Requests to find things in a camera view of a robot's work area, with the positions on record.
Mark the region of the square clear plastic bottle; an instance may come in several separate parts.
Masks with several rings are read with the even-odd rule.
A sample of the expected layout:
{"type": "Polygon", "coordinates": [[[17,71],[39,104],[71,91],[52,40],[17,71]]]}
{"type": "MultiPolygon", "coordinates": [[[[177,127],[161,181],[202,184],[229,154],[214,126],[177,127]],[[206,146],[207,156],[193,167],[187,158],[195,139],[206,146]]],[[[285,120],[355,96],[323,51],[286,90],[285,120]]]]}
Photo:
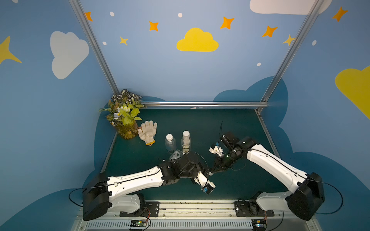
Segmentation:
{"type": "Polygon", "coordinates": [[[171,154],[171,156],[170,156],[170,158],[169,158],[169,160],[176,160],[176,159],[179,159],[179,158],[181,158],[182,156],[184,155],[184,153],[183,153],[183,151],[181,151],[181,150],[175,150],[172,154],[171,154]]]}

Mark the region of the round clear plastic bottle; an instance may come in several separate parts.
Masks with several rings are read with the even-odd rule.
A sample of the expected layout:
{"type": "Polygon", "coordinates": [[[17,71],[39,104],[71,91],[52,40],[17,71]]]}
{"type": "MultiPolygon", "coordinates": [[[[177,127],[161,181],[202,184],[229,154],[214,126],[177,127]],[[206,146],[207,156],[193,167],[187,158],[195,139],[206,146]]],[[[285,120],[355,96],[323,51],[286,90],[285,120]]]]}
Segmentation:
{"type": "Polygon", "coordinates": [[[173,138],[172,141],[167,141],[165,139],[165,147],[168,153],[172,154],[176,150],[176,140],[173,138]]]}

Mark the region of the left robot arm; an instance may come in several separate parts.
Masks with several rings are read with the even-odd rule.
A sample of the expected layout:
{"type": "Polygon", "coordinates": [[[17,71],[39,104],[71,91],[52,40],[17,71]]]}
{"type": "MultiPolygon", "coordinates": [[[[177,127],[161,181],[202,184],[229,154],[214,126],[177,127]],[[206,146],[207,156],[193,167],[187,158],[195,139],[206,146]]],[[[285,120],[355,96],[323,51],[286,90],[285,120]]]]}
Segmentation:
{"type": "Polygon", "coordinates": [[[118,177],[107,177],[105,173],[96,175],[82,191],[83,220],[90,221],[114,210],[127,214],[143,211],[146,202],[138,191],[175,184],[182,178],[191,179],[201,186],[203,192],[210,194],[215,184],[207,178],[209,170],[198,158],[195,152],[188,152],[135,174],[118,177]]]}

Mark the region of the tall clear labelled bottle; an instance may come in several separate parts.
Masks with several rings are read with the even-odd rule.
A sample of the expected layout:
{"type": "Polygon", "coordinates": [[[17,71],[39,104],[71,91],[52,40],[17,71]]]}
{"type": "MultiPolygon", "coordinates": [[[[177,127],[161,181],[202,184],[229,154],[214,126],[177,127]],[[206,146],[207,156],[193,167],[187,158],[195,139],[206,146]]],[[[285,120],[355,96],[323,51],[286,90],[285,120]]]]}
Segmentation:
{"type": "Polygon", "coordinates": [[[182,144],[182,151],[183,153],[187,153],[190,151],[190,147],[191,147],[191,137],[189,138],[184,138],[182,136],[182,139],[181,139],[181,144],[182,144]]]}

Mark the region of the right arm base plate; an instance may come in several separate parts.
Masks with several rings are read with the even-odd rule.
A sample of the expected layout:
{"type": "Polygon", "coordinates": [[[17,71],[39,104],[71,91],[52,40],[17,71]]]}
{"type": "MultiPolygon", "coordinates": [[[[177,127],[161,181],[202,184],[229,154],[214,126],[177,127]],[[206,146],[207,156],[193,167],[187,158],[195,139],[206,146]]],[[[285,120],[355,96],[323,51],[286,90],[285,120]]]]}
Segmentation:
{"type": "Polygon", "coordinates": [[[255,202],[238,200],[234,202],[234,209],[237,217],[273,217],[274,211],[264,211],[255,202]]]}

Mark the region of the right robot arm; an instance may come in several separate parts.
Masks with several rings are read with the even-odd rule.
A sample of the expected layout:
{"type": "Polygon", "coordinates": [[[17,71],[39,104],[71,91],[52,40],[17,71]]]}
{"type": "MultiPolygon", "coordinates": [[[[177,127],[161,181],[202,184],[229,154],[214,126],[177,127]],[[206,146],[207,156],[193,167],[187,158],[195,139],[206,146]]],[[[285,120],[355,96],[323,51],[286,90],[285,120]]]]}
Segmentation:
{"type": "Polygon", "coordinates": [[[302,220],[310,220],[325,201],[320,175],[315,172],[307,174],[289,165],[250,137],[239,139],[227,132],[219,142],[211,145],[209,151],[216,155],[211,173],[226,171],[244,157],[287,188],[280,193],[257,193],[252,201],[261,210],[290,211],[302,220]]]}

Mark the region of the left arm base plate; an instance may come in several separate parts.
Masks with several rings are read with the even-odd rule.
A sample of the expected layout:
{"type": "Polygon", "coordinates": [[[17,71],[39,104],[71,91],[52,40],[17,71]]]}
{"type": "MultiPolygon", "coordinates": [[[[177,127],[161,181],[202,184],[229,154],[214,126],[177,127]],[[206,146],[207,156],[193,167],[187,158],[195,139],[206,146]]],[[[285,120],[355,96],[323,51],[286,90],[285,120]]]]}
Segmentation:
{"type": "Polygon", "coordinates": [[[127,212],[120,212],[120,217],[158,217],[160,210],[160,203],[158,201],[149,201],[146,205],[136,212],[128,214],[127,212]]]}

